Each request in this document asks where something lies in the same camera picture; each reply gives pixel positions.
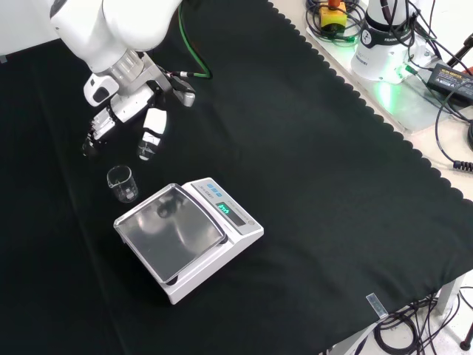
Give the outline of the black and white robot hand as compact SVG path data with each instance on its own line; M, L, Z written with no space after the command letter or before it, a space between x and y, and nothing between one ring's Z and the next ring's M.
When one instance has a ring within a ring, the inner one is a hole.
M131 95L119 95L119 85L110 75L92 74L84 85L84 95L94 107L106 106L92 119L83 144L87 157L95 155L102 143L116 128L122 128L138 116L146 113L143 136L137 148L141 160L151 160L162 141L167 124L167 113L155 106L157 91L144 84Z

